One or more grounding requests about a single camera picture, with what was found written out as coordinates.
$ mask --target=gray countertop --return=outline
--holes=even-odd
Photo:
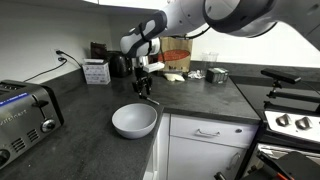
[[[45,83],[56,94],[65,124],[0,170],[0,179],[142,179],[163,112],[258,124],[259,117],[232,81],[212,85],[204,80],[168,82],[154,77],[155,106],[138,99],[134,76],[86,85],[81,71]],[[149,104],[158,112],[149,135],[128,140],[117,134],[112,115],[130,103]]]

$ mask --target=stove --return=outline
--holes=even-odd
[[[287,98],[269,98],[273,90],[273,79],[244,76],[231,76],[248,103],[263,120],[266,132],[260,141],[285,145],[295,148],[307,148],[320,151],[320,113],[319,103],[305,102]],[[316,89],[320,83],[308,82]],[[282,83],[278,92],[320,97],[310,87],[297,83],[295,85]]]

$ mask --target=cabinet door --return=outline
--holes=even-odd
[[[222,172],[233,180],[244,149],[170,137],[168,180],[214,180]]]

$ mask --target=toaster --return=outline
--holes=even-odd
[[[0,169],[63,122],[50,88],[10,80],[0,82]]]

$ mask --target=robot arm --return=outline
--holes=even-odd
[[[257,37],[281,21],[320,50],[319,5],[320,0],[176,0],[124,35],[120,46],[136,58],[158,53],[158,37],[186,34],[205,23],[221,33]]]

